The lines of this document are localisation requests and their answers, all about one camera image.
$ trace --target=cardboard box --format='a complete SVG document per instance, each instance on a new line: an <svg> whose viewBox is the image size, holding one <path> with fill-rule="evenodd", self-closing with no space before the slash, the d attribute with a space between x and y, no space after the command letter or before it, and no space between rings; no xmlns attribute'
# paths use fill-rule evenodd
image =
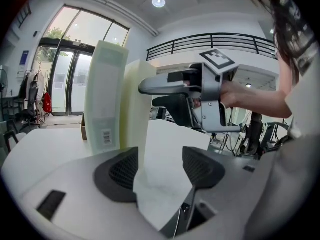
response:
<svg viewBox="0 0 320 240"><path fill-rule="evenodd" d="M87 133L86 133L86 123L85 123L85 113L83 113L82 116L82 121L81 121L81 134L82 134L82 139L84 141L87 141Z"/></svg>

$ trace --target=ceiling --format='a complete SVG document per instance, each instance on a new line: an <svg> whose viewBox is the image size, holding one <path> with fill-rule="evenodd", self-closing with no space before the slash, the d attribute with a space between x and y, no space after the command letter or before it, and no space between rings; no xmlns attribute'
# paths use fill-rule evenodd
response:
<svg viewBox="0 0 320 240"><path fill-rule="evenodd" d="M153 28L159 29L177 19L193 16L230 12L243 13L257 17L258 20L270 18L268 13L256 7L250 0L165 0L163 8L156 8L152 0L113 0L124 6Z"/></svg>
<svg viewBox="0 0 320 240"><path fill-rule="evenodd" d="M175 68L160 69L157 71L158 74L169 73L173 71L182 71L186 70L188 67L185 66L176 66ZM253 72L250 70L239 68L233 79L234 82L246 86L251 84L253 89L262 90L262 91L275 91L276 90L276 78L271 75L261 74Z"/></svg>

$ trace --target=glass door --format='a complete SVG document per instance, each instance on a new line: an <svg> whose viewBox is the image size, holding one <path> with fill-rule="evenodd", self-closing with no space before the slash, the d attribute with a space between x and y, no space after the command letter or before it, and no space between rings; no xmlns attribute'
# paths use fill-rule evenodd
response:
<svg viewBox="0 0 320 240"><path fill-rule="evenodd" d="M68 103L66 102L67 91L69 90L70 73L73 71L73 62L76 51L60 49L56 63L53 68L52 82L52 114L54 116L67 116Z"/></svg>
<svg viewBox="0 0 320 240"><path fill-rule="evenodd" d="M69 114L82 115L85 111L85 97L92 55L78 52L70 86Z"/></svg>

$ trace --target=blue sign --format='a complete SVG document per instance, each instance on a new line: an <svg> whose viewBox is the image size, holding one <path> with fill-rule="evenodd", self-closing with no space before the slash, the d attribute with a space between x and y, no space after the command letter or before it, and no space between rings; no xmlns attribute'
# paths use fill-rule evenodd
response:
<svg viewBox="0 0 320 240"><path fill-rule="evenodd" d="M27 58L28 58L29 51L24 50L21 56L20 65L26 65Z"/></svg>

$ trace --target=long dark hair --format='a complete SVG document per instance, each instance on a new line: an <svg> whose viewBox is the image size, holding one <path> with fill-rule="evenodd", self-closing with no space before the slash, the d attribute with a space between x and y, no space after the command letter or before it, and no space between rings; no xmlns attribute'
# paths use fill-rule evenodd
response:
<svg viewBox="0 0 320 240"><path fill-rule="evenodd" d="M286 37L287 29L291 28L293 35L298 40L298 28L293 22L293 18L289 17L290 12L285 7L281 6L280 0L267 0L270 2L270 6L267 5L266 0L251 0L256 6L257 2L265 8L273 17L273 41L278 49L282 59L291 67L292 70L297 71L297 67L294 63L296 57L295 52L290 49L288 44L288 38Z"/></svg>

